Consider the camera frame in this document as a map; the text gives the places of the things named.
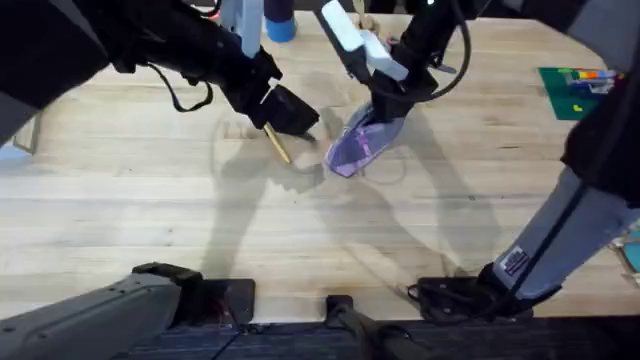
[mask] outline pencil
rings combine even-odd
[[[291,158],[289,158],[289,155],[284,150],[284,147],[282,147],[282,144],[280,144],[280,141],[278,141],[278,137],[276,136],[275,131],[273,131],[273,128],[271,128],[271,125],[269,123],[266,123],[264,125],[264,132],[267,134],[267,137],[269,138],[269,140],[271,140],[271,143],[273,144],[273,146],[275,146],[276,150],[278,150],[278,154],[280,154],[282,160],[284,160],[284,162],[286,162],[287,164],[291,164]]]

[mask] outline gray robot arm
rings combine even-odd
[[[169,327],[181,288],[131,274],[112,285],[0,321],[2,360],[110,359]]]

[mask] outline black cable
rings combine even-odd
[[[638,33],[638,41],[636,43],[634,60],[632,64],[640,64],[640,32]],[[580,201],[584,198],[587,190],[589,189],[589,183],[593,182],[602,167],[604,166],[607,159],[611,156],[611,153],[615,149],[615,145],[620,139],[624,129],[627,125],[627,122],[630,118],[631,108],[633,106],[633,95],[640,91],[640,69],[634,69],[635,73],[630,74],[628,79],[629,83],[627,85],[627,90],[624,94],[624,97],[621,101],[620,107],[618,111],[615,113],[614,118],[611,122],[611,125],[607,129],[604,140],[600,145],[598,152],[596,153],[596,157],[591,163],[591,165],[587,168],[585,176],[580,179],[580,183],[578,188],[571,196],[571,199],[565,206],[564,210],[560,214],[560,216],[556,219],[555,223],[542,240],[540,247],[536,250],[536,252],[531,257],[531,260],[527,263],[527,266],[522,271],[518,280],[513,284],[513,286],[509,289],[506,295],[504,295],[499,301],[494,302],[487,309],[474,314],[468,318],[452,320],[452,321],[437,321],[440,325],[456,325],[463,322],[471,321],[474,319],[479,319],[483,317],[494,316],[504,305],[506,305],[511,299],[516,295],[518,290],[522,287],[524,282],[527,280],[533,269],[536,267],[540,259],[544,256],[545,252],[549,249],[553,240],[558,236],[566,222],[569,220],[575,209],[580,204]]]
[[[451,92],[451,90],[453,90],[453,88],[455,88],[460,83],[460,81],[462,81],[462,78],[466,75],[467,71],[469,70],[469,65],[471,64],[471,50],[472,50],[471,49],[471,33],[469,32],[469,26],[467,25],[467,21],[465,20],[464,14],[462,13],[460,2],[458,0],[451,0],[451,7],[453,9],[453,15],[455,16],[456,21],[460,26],[460,32],[462,33],[462,40],[464,44],[464,55],[463,55],[464,57],[462,60],[460,71],[458,71],[458,74],[449,83],[449,85],[445,86],[441,90],[438,90],[424,97],[418,97],[418,96],[414,97],[408,94],[399,95],[393,92],[389,92],[381,88],[380,86],[378,86],[373,80],[369,80],[365,84],[367,85],[369,90],[392,100],[419,103],[419,102],[435,100],[443,95],[448,94],[449,92]]]
[[[222,353],[227,350],[227,348],[233,344],[234,341],[236,341],[236,339],[238,339],[240,337],[240,335],[242,335],[241,332],[237,332],[235,333],[235,335],[233,335],[231,337],[231,339],[229,339],[224,345],[222,345],[222,347],[220,349],[218,349],[218,351],[216,351],[216,353],[213,355],[213,357],[211,357],[210,360],[216,360],[218,357],[220,357],[220,355],[222,355]]]
[[[142,64],[141,66],[149,67],[153,69],[153,71],[158,73],[158,76],[160,76],[160,80],[162,80],[162,82],[165,84],[167,89],[169,89],[169,94],[171,95],[171,102],[173,103],[173,107],[176,109],[176,111],[181,113],[192,112],[192,111],[199,110],[203,106],[209,105],[211,104],[211,102],[213,102],[213,89],[211,88],[211,84],[204,81],[204,85],[207,88],[207,96],[201,102],[193,105],[190,108],[185,109],[184,107],[182,107],[182,104],[180,104],[180,100],[178,99],[178,96],[176,95],[175,91],[173,91],[173,87],[171,87],[171,83],[169,83],[169,80],[167,79],[167,77],[164,76],[162,71],[160,71],[160,69],[157,66],[151,63]]]

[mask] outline light wood surface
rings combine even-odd
[[[601,60],[531,21],[472,22],[459,88],[418,106],[397,145],[346,180],[322,160],[368,93],[315,18],[296,16],[293,42],[263,39],[283,84],[322,116],[315,146],[280,136],[293,166],[219,91],[214,105],[179,114],[145,69],[106,70],[46,110],[38,154],[0,165],[0,317],[161,261],[255,279],[256,321],[320,319],[336,293],[373,318],[412,319],[404,287],[473,274],[511,243],[554,186],[574,125],[554,119],[536,67]],[[409,18],[376,20],[399,34]],[[452,41],[447,64],[458,66],[461,45]],[[205,95],[168,75],[184,103]],[[638,313],[622,272],[602,251],[537,313]]]

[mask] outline green book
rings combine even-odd
[[[602,99],[602,95],[567,84],[567,76],[576,79],[578,69],[539,68],[538,71],[558,120],[582,120]]]

